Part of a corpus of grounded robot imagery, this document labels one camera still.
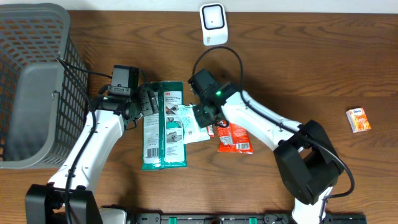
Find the slim red stick packet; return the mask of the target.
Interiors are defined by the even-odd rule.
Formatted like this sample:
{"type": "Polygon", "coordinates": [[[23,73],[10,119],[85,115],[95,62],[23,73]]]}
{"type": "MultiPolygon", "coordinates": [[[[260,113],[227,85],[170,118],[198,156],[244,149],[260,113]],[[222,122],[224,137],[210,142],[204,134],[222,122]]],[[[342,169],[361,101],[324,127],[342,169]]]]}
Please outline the slim red stick packet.
{"type": "Polygon", "coordinates": [[[215,136],[214,129],[212,125],[206,127],[209,137],[213,138],[215,136]]]}

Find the teal wet wipes packet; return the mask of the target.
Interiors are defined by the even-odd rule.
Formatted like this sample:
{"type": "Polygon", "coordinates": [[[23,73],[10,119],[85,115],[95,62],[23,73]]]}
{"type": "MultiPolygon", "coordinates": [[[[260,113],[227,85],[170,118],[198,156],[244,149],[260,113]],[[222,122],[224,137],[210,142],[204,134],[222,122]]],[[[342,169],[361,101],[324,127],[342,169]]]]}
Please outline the teal wet wipes packet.
{"type": "Polygon", "coordinates": [[[207,141],[211,139],[207,129],[199,127],[194,116],[192,105],[179,105],[177,114],[183,126],[184,144],[207,141]]]}

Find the large red snack bag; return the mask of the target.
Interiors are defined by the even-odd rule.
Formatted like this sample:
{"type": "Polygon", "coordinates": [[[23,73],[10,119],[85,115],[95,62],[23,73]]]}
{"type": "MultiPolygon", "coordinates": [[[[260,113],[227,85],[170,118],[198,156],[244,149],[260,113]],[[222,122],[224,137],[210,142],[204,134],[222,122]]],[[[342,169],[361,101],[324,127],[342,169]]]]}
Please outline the large red snack bag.
{"type": "Polygon", "coordinates": [[[248,132],[244,128],[222,120],[216,123],[216,129],[220,140],[218,152],[254,153],[248,132]]]}

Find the green white packet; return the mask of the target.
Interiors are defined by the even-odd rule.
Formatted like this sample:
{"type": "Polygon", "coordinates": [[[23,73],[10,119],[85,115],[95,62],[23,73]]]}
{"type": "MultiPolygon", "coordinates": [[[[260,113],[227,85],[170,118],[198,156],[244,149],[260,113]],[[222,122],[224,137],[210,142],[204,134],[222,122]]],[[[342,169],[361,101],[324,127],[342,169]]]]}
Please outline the green white packet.
{"type": "Polygon", "coordinates": [[[142,170],[185,167],[183,125],[177,114],[183,105],[183,83],[152,82],[146,90],[154,92],[159,112],[143,119],[142,170]]]}

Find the small orange snack packet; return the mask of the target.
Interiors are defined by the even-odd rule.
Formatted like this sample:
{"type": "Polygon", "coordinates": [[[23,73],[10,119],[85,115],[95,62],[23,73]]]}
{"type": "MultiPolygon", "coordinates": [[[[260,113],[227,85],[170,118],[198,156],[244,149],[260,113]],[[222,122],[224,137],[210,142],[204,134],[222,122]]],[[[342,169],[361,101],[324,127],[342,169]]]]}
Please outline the small orange snack packet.
{"type": "Polygon", "coordinates": [[[363,108],[354,108],[346,112],[351,129],[354,133],[368,131],[370,123],[363,108]]]}

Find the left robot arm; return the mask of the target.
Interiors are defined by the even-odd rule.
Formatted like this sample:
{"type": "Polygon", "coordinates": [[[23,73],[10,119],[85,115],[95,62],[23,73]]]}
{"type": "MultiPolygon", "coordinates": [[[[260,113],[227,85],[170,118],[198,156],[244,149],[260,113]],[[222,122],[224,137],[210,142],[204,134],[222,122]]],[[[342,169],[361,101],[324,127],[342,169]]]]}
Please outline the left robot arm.
{"type": "Polygon", "coordinates": [[[152,90],[133,94],[100,93],[90,104],[86,123],[71,153],[46,185],[33,184],[25,196],[28,223],[131,223],[124,208],[99,208],[98,181],[107,158],[130,122],[156,114],[152,90]]]}

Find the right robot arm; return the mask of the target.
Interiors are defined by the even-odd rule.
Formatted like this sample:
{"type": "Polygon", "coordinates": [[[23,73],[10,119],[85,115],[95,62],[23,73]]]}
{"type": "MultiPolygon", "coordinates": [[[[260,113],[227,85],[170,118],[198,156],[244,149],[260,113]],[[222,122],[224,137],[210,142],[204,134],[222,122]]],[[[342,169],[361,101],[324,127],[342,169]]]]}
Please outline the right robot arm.
{"type": "Polygon", "coordinates": [[[347,165],[316,121],[287,119],[254,100],[232,83],[190,82],[199,105],[193,109],[201,127],[226,121],[262,141],[275,157],[281,179],[295,198],[295,223],[323,223],[331,190],[347,165]]]}

